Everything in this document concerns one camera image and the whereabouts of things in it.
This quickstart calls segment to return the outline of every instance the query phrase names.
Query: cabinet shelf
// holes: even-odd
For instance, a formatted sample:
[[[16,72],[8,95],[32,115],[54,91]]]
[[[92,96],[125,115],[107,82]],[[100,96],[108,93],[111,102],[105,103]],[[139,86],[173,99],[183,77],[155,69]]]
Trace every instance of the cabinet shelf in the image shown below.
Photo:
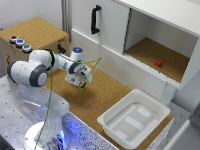
[[[144,38],[125,53],[178,82],[181,82],[190,60],[190,58],[149,38]],[[162,60],[160,67],[155,66],[157,59]]]

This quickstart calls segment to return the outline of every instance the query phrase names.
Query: white container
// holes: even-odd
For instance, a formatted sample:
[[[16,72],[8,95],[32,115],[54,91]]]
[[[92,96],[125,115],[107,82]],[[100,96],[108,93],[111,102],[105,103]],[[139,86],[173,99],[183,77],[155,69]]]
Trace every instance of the white container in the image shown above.
[[[97,121],[104,127],[105,133],[122,147],[135,149],[169,113],[169,108],[134,89]]]

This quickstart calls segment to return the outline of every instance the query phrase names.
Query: door handle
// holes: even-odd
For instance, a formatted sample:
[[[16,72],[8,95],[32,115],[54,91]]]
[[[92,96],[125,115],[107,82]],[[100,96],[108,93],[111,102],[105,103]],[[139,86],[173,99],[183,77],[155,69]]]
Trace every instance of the door handle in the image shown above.
[[[92,10],[92,23],[91,23],[91,31],[92,31],[92,34],[96,34],[98,33],[100,30],[98,28],[96,28],[96,12],[101,10],[101,7],[96,5],[96,8],[94,8]]]

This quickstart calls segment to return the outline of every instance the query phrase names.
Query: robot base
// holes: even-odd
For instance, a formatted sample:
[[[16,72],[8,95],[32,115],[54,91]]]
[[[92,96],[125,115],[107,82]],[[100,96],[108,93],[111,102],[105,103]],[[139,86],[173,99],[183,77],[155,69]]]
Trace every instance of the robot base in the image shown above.
[[[57,150],[57,148],[55,147],[55,144],[53,142],[47,143],[46,146],[43,148],[37,146],[35,149],[36,141],[34,140],[34,138],[37,135],[37,133],[40,131],[40,129],[42,128],[43,124],[44,124],[44,122],[37,123],[37,124],[33,125],[26,132],[25,137],[24,137],[24,149],[25,150]],[[64,139],[65,149],[64,150],[66,150],[66,148],[68,147],[69,142],[70,142],[70,138],[65,134],[65,139]]]

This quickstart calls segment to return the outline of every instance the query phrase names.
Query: brown countertop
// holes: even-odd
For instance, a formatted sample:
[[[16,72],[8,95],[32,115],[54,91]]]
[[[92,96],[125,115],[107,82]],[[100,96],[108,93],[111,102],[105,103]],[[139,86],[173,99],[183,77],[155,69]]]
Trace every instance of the brown countertop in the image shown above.
[[[93,71],[93,81],[86,85],[85,90],[81,91],[65,81],[66,74],[66,72],[59,69],[53,71],[53,91],[69,102],[72,113],[120,150],[123,149],[104,133],[102,126],[97,122],[97,118],[131,92],[131,89],[102,71],[95,69]],[[49,79],[45,87],[50,88]],[[146,140],[140,144],[137,150],[146,149],[172,119],[173,115],[167,116]]]

